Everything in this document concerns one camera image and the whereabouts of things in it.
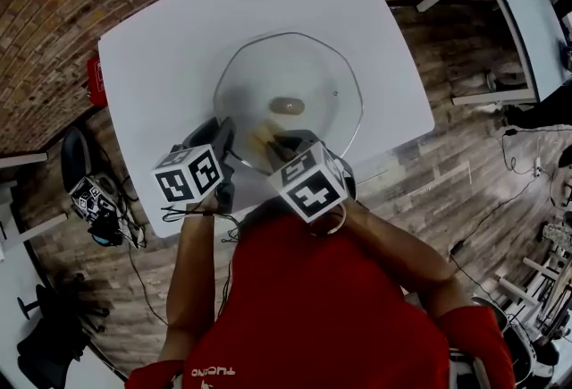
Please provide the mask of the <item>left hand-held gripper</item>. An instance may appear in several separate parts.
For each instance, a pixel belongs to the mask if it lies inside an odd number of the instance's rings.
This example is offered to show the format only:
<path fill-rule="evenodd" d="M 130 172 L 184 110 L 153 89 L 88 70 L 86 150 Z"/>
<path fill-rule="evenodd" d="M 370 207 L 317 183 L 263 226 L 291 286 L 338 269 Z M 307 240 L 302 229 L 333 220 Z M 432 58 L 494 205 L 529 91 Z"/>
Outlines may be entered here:
<path fill-rule="evenodd" d="M 169 203 L 198 203 L 214 191 L 221 203 L 230 203 L 234 170 L 225 159 L 235 132 L 230 117 L 222 121 L 213 117 L 173 146 L 154 167 L 154 179 L 164 199 Z"/>

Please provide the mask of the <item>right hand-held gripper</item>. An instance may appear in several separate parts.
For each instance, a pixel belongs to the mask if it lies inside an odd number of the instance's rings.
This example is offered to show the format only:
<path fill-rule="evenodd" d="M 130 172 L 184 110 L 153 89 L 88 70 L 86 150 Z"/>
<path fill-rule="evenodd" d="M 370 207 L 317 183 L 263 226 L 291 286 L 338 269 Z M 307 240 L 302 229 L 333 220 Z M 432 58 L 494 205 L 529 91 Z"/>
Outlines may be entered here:
<path fill-rule="evenodd" d="M 349 164 L 309 130 L 284 131 L 266 144 L 269 183 L 307 223 L 356 197 Z"/>

